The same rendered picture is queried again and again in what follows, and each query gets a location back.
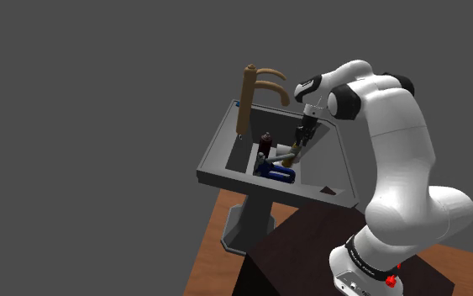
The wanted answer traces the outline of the yellow brown bottle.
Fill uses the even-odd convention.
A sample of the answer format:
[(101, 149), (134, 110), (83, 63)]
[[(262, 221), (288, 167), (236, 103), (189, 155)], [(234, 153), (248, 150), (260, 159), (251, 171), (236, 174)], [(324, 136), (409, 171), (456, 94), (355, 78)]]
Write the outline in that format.
[(301, 151), (302, 147), (297, 145), (297, 143), (294, 143), (291, 148), (289, 149), (289, 151), (287, 152), (287, 156), (288, 158), (285, 158), (281, 164), (284, 166), (284, 167), (291, 167), (292, 164), (295, 162), (295, 160), (297, 159), (300, 151)]

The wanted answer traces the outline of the dark red spray bottle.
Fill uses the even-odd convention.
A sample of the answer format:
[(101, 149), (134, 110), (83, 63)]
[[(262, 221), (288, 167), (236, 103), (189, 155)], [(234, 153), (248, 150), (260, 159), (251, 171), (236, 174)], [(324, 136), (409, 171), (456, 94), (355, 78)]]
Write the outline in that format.
[(271, 150), (271, 144), (272, 144), (271, 134), (269, 132), (265, 132), (260, 137), (258, 152), (262, 153), (265, 156), (265, 158), (268, 158), (270, 154), (270, 150)]

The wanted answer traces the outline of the blue and grey staple gun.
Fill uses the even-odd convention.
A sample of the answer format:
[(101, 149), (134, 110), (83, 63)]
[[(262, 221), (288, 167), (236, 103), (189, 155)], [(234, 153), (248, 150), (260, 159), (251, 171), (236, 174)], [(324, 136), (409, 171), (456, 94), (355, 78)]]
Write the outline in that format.
[(288, 158), (288, 156), (283, 155), (265, 158), (262, 153), (258, 153), (254, 164), (253, 175), (276, 180), (278, 182), (294, 183), (296, 172), (288, 167), (276, 165), (277, 161), (283, 161), (285, 158)]

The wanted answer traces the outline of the tan brown sink faucet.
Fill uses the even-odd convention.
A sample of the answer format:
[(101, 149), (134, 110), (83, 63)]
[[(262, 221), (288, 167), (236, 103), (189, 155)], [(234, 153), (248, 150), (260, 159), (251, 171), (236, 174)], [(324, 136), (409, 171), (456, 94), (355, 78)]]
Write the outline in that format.
[(239, 112), (235, 132), (239, 138), (246, 134), (249, 127), (250, 111), (254, 99), (255, 89), (271, 90), (280, 95), (283, 107), (290, 105), (289, 94), (281, 85), (270, 81), (259, 81), (259, 74), (271, 74), (279, 77), (283, 81), (286, 76), (278, 70), (271, 68), (258, 69), (254, 64), (249, 64), (244, 69), (243, 81), (239, 98)]

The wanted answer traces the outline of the dark brown robot stand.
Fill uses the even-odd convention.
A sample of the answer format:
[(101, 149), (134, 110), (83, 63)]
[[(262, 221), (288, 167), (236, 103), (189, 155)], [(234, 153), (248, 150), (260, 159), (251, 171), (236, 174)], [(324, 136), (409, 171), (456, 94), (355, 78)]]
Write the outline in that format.
[(345, 296), (328, 257), (364, 225), (355, 208), (301, 207), (247, 252), (232, 296)]

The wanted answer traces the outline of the grey pedestal sink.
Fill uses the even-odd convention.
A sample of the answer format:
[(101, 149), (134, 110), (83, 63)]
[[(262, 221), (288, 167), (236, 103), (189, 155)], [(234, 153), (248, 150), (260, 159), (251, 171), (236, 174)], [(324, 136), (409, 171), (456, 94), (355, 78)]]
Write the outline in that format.
[(352, 208), (359, 202), (338, 127), (319, 119), (315, 136), (302, 148), (292, 168), (292, 184), (253, 175), (260, 137), (272, 136), (270, 154), (276, 145), (291, 146), (302, 115), (287, 110), (253, 105), (246, 134), (235, 132), (239, 106), (229, 105), (210, 146), (197, 168), (200, 183), (242, 193), (241, 205), (230, 208), (221, 243), (231, 253), (245, 255), (276, 227), (271, 215), (274, 203), (300, 208), (312, 201)]

